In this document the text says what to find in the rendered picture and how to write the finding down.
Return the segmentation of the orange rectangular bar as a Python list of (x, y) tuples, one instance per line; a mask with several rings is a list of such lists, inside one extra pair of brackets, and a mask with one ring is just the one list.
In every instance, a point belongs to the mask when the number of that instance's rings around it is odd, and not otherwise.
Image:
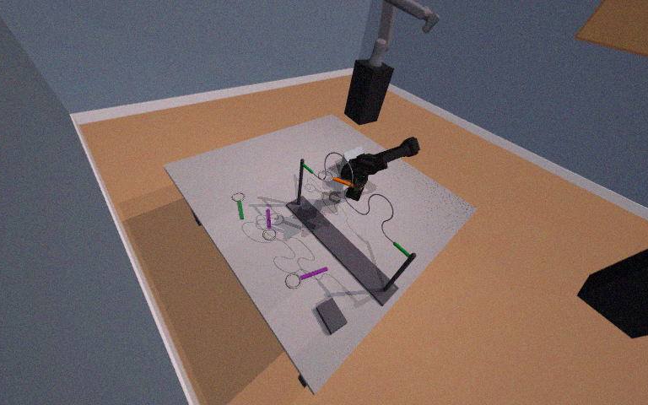
[[(318, 173), (318, 177), (319, 177), (322, 181), (336, 181), (336, 182), (342, 183), (342, 184), (344, 184), (344, 185), (346, 185), (346, 186), (350, 186), (350, 184), (351, 184), (350, 182), (347, 182), (347, 181), (341, 180), (341, 179), (339, 179), (339, 178), (337, 178), (337, 177), (334, 177), (334, 176), (333, 176), (333, 173), (332, 173), (331, 171), (329, 171), (329, 170), (327, 170), (327, 172), (329, 172), (329, 173), (332, 175), (332, 179), (331, 179), (331, 180), (323, 180), (323, 179), (320, 177), (320, 173), (323, 172), (323, 171), (324, 171), (324, 170), (321, 170), (321, 171), (319, 171), (319, 173)], [(354, 184), (353, 184), (353, 183), (352, 183), (351, 187), (354, 188)]]

